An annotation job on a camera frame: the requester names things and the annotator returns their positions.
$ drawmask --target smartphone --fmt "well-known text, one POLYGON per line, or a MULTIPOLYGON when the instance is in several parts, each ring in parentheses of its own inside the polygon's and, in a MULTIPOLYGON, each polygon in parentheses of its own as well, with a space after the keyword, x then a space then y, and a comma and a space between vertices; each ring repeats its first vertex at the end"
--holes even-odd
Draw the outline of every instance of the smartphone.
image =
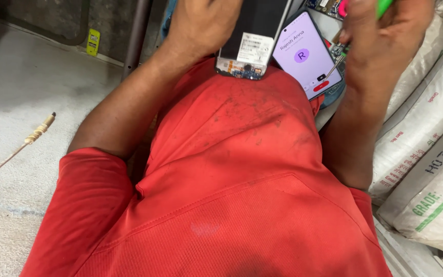
POLYGON ((215 71, 260 80, 291 4, 292 0, 244 0, 230 39, 217 53, 215 71))
POLYGON ((290 18, 290 23, 283 27, 273 58, 281 69, 297 79, 309 100, 343 80, 335 69, 323 82, 334 60, 307 10, 290 18))

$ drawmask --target purple avatar circle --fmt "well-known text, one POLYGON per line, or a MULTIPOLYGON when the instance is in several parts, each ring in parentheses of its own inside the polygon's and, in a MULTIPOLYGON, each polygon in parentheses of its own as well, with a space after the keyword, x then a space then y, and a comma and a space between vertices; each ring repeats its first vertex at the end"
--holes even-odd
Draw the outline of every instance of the purple avatar circle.
POLYGON ((298 63, 303 63, 309 58, 309 50, 303 48, 297 51, 295 54, 295 61, 298 63))

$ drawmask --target smartphone screen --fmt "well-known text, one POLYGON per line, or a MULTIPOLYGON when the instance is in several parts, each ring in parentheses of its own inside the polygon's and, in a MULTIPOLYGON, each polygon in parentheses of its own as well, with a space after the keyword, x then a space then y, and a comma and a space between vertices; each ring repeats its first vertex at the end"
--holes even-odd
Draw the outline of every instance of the smartphone screen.
POLYGON ((309 100, 342 80, 336 69, 323 82, 334 61, 306 11, 281 30, 273 57, 297 79, 309 100))

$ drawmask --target man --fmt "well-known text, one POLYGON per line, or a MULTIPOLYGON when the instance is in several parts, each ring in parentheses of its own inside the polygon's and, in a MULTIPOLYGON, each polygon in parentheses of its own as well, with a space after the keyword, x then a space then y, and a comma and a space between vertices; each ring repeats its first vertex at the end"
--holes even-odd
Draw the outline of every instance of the man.
POLYGON ((316 103, 271 67, 214 73, 242 0, 179 0, 158 51, 83 121, 21 276, 390 276, 372 221, 372 153, 431 0, 349 0, 348 90, 316 103), (144 179, 127 160, 155 114, 144 179))

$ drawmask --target red t-shirt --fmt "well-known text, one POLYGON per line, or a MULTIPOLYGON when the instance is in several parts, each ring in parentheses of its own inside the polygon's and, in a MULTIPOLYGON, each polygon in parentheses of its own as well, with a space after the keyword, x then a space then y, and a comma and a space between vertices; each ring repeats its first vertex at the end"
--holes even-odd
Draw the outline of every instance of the red t-shirt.
POLYGON ((66 155, 21 276, 390 276, 370 198, 321 162, 299 83, 193 67, 160 115, 144 179, 66 155))

